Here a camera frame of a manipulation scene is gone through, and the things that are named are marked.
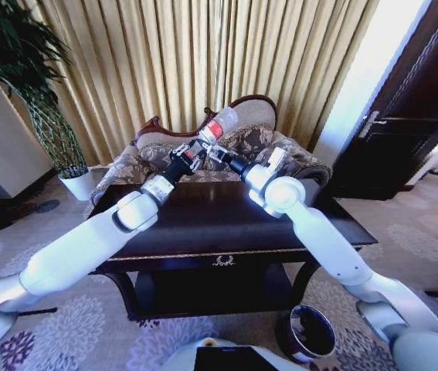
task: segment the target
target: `gold trim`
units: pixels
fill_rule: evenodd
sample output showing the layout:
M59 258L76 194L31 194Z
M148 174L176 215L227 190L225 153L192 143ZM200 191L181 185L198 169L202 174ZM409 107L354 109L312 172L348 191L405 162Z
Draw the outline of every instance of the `gold trim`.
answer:
M228 265L235 265L235 264L236 263L234 263L234 257L232 255L229 255L226 261L222 261L222 255L219 255L217 257L217 261L212 265L216 267L227 267Z
M354 247L363 247L366 244L353 245ZM150 259L170 259L174 257L218 257L220 255L246 255L246 254L266 254L266 253L290 253L298 251L307 251L302 249L280 249L280 250L253 250L253 251L231 251L226 253L202 253L202 254L179 254L179 255L149 255L146 257L112 257L107 261L125 261L125 260L150 260Z

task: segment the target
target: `door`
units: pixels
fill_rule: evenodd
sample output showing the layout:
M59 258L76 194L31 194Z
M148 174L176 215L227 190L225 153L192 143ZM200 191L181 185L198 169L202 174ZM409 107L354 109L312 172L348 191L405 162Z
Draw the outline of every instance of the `door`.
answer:
M336 162L334 196L392 198L438 145L438 0L431 2L359 132Z

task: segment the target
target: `curtain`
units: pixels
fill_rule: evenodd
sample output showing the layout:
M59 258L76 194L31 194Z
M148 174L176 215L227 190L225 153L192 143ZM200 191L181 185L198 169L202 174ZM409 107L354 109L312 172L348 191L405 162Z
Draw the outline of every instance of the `curtain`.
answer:
M247 94L312 147L377 0L19 0L72 63L55 84L89 164L111 162L158 115L173 131Z

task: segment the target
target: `white flower pot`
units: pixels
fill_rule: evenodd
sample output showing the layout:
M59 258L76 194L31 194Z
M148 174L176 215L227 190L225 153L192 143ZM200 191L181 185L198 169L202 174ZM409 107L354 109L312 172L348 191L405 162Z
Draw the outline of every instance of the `white flower pot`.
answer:
M95 180L90 170L77 178L62 179L59 177L59 179L79 201L87 201L92 189L95 188Z

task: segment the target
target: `potted plant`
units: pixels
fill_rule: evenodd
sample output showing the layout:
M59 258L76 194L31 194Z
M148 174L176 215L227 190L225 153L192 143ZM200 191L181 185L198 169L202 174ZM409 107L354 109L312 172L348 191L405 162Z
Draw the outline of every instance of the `potted plant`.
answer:
M69 63L66 45L16 0L0 0L0 83L25 102L40 144L59 178L78 199L88 199L93 177L73 129L49 83L63 77L50 65Z

